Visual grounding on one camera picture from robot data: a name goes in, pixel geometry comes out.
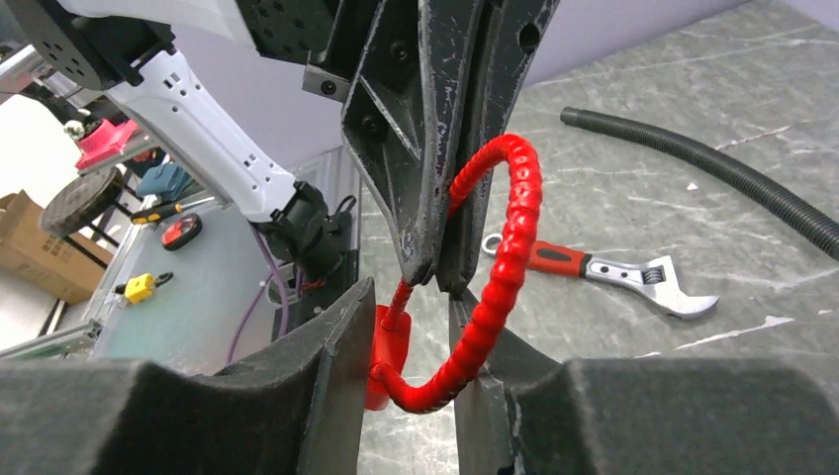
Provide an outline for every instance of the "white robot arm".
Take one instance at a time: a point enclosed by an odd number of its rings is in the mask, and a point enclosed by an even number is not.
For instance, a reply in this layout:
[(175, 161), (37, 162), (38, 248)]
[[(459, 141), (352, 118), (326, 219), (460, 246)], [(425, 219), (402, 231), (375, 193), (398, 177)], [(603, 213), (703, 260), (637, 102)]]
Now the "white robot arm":
[(140, 74), (140, 85), (122, 82), (106, 96), (164, 135), (179, 159), (212, 177), (250, 221), (268, 223), (274, 210), (288, 205), (296, 193), (294, 175), (271, 160), (213, 99), (181, 52), (159, 52)]

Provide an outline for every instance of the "red wrench handle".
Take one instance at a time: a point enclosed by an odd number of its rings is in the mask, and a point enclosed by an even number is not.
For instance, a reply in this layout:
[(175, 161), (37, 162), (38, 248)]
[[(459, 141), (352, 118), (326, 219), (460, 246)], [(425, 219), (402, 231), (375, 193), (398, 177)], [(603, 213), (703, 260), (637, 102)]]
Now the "red wrench handle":
[(591, 254), (538, 240), (533, 244), (527, 267), (540, 272), (585, 277)]

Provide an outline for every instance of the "black corrugated hose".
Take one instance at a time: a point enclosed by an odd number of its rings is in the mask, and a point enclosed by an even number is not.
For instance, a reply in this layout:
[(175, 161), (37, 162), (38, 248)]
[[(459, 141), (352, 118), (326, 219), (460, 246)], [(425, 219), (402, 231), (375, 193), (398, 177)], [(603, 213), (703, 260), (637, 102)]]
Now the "black corrugated hose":
[(568, 126), (655, 148), (710, 173), (839, 260), (839, 224), (745, 163), (693, 139), (620, 117), (566, 107), (560, 120)]

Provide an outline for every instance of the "marble table surface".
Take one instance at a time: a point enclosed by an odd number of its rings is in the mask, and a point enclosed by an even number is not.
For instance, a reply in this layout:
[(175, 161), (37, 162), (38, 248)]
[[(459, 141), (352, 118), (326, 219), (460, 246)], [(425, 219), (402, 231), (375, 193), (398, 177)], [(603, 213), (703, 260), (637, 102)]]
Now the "marble table surface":
[[(839, 403), (839, 264), (724, 183), (668, 155), (562, 125), (566, 106), (616, 114), (716, 146), (839, 219), (839, 34), (779, 1), (756, 0), (521, 93), (509, 131), (540, 153), (540, 238), (620, 261), (671, 254), (683, 289), (721, 295), (685, 325), (637, 296), (531, 272), (509, 328), (557, 360), (773, 355)], [(486, 232), (504, 222), (496, 173)], [(363, 201), (362, 273), (389, 301), (398, 265), (384, 219)], [(479, 292), (492, 260), (471, 284)], [(424, 382), (449, 353), (445, 296), (417, 289), (405, 376)], [(453, 409), (367, 413), (360, 474), (451, 475)]]

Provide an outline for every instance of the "wrench head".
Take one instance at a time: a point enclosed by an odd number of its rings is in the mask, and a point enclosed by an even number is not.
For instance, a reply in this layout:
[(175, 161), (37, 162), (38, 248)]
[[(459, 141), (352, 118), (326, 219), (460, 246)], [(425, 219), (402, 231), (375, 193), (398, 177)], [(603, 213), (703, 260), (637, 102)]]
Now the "wrench head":
[(682, 320), (698, 319), (716, 307), (719, 296), (706, 295), (694, 297), (685, 294), (679, 287), (679, 280), (676, 277), (676, 267), (673, 265), (673, 258), (669, 255), (659, 257), (644, 264), (647, 268), (660, 267), (663, 271), (664, 281), (652, 285), (653, 292), (647, 293), (653, 303), (664, 313)]
[(706, 295), (692, 297), (683, 292), (680, 295), (666, 299), (664, 302), (656, 301), (656, 305), (667, 315), (678, 317), (682, 320), (693, 320), (703, 317), (716, 307), (719, 296)]

